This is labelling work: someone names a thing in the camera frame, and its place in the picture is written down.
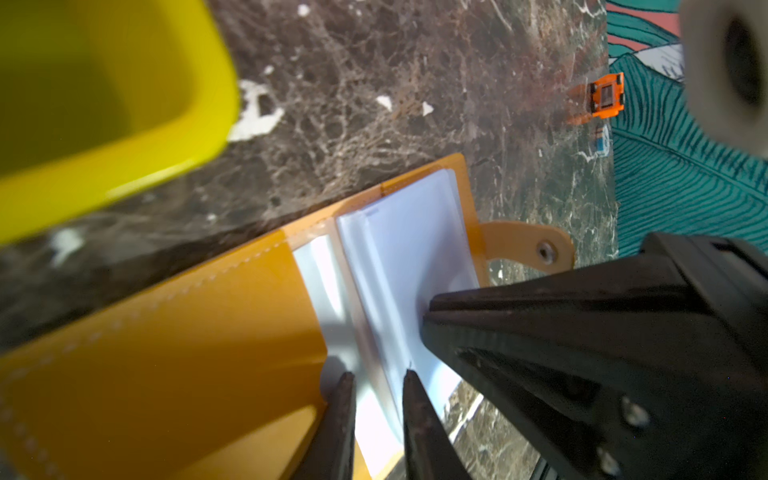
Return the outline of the yellow leather card holder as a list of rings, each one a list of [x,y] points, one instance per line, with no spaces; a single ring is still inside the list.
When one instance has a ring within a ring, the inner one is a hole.
[[[1,358],[4,477],[283,479],[356,379],[354,479],[403,458],[402,381],[439,416],[459,377],[422,344],[488,264],[575,263],[547,225],[481,222],[455,154],[291,222]]]

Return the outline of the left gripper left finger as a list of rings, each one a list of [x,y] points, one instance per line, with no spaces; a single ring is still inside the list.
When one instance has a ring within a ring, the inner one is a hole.
[[[353,478],[356,410],[356,379],[345,372],[292,479]]]

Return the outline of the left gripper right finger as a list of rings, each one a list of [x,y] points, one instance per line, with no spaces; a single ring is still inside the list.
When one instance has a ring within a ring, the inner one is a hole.
[[[470,479],[414,370],[403,382],[403,431],[408,479]]]

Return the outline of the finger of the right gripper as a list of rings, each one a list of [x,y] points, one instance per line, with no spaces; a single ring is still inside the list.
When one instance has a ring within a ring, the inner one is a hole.
[[[744,240],[651,233],[441,294],[421,337],[568,479],[767,475],[767,257]]]

